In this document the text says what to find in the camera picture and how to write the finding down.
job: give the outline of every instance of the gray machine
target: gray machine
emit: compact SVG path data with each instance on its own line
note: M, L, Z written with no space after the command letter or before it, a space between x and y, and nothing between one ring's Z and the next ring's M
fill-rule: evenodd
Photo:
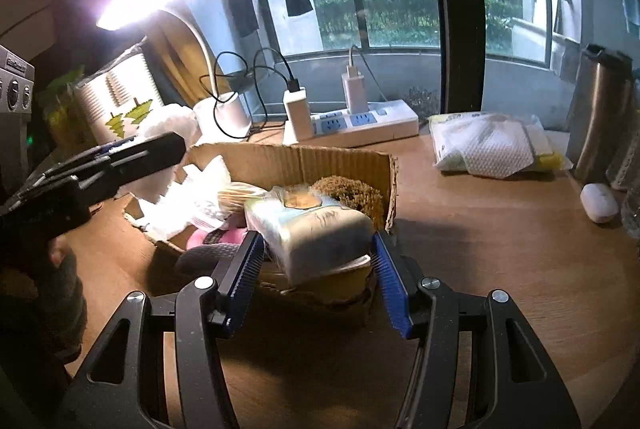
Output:
M631 59L619 51L597 44L582 51L566 151L579 182L605 181L632 103L631 67Z
M0 184L13 194L27 179L27 124L31 120L34 68L0 46Z

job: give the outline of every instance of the metal railing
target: metal railing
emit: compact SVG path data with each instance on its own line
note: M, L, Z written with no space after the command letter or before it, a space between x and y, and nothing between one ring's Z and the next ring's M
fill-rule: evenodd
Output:
M552 40L554 32L559 32L559 27L561 27L562 23L562 1L566 1L569 4L572 4L572 0L556 0L556 18L554 20L553 15L553 0L545 0L546 1L546 34L545 34L545 60L544 63L531 61L529 59L523 57L513 57L513 56L503 56L499 54L491 54L488 56L496 57L496 58L508 58L508 59L518 59L518 60L527 60L528 62L543 66L547 69L551 67L551 53L552 53ZM360 47L365 52L375 52L375 51L388 51L388 50L431 50L434 48L430 48L428 46L424 47L406 47L406 46L385 46L385 47L376 47L371 46L369 43L369 31L367 30L367 14L365 11L364 1L363 0L353 0L355 6L355 17L356 22L358 24L358 34L360 37ZM280 50L280 41L278 40L278 35L276 32L275 24L273 21L273 15L271 13L271 7L269 5L269 0L258 0L258 8L260 14L262 15L267 38L269 40L269 46L272 48L276 48L278 51ZM327 54L327 53L336 53L343 52L344 50L322 50L319 53ZM298 54L292 57L305 57L309 55L317 54L317 52L310 52L308 54Z

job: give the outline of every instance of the thermos lid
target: thermos lid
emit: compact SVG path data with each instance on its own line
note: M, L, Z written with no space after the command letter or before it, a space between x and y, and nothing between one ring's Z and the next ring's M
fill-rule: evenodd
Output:
M611 50L598 44L588 44L582 51L582 55L606 68L623 72L625 78L631 78L633 61L631 57L619 50Z

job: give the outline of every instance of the cardboard box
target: cardboard box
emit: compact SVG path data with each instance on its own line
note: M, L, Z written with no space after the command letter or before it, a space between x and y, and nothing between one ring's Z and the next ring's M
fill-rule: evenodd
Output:
M396 216L397 161L392 156L368 150L283 146L252 143L217 143L192 147L175 174L182 182L183 166L194 164L203 170L218 155L222 155L231 180L245 182L263 189L296 184L312 185L326 176L345 176L369 184L382 193L387 231ZM124 209L130 222L142 218L138 201L132 199ZM168 241L153 239L160 249L179 257L187 240L195 231L188 227ZM352 323L364 322L376 287L375 274L367 258L339 273L322 277L295 289L289 288L286 277L273 263L265 262L258 277L258 290L296 309L328 314L332 319Z

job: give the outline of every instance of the black dial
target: black dial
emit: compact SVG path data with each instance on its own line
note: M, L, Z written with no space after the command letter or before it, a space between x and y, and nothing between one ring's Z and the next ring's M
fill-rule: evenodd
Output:
M18 97L20 97L20 84L18 84L17 80L12 80L6 94L6 105L8 105L9 109L15 109L18 104Z
M24 86L24 93L22 94L22 109L27 109L31 104L31 89L29 86Z

